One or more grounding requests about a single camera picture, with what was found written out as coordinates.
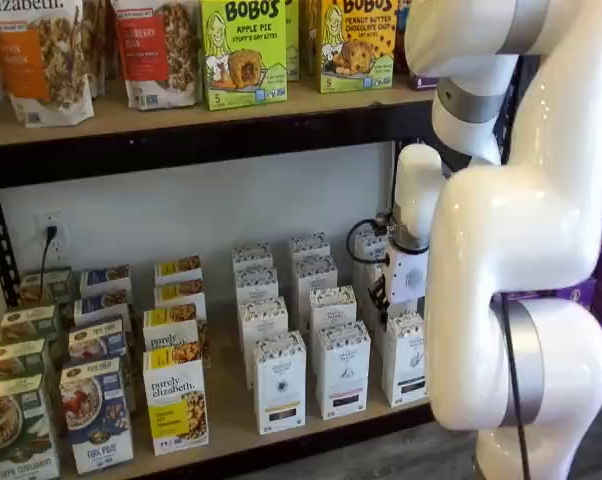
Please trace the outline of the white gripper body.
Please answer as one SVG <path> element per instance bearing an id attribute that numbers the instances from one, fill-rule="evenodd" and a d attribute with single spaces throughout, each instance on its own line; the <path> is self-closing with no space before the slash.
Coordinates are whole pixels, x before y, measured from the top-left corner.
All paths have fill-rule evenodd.
<path id="1" fill-rule="evenodd" d="M 425 296 L 428 250 L 408 251 L 388 245 L 389 264 L 383 267 L 385 294 L 390 304 Z"/>

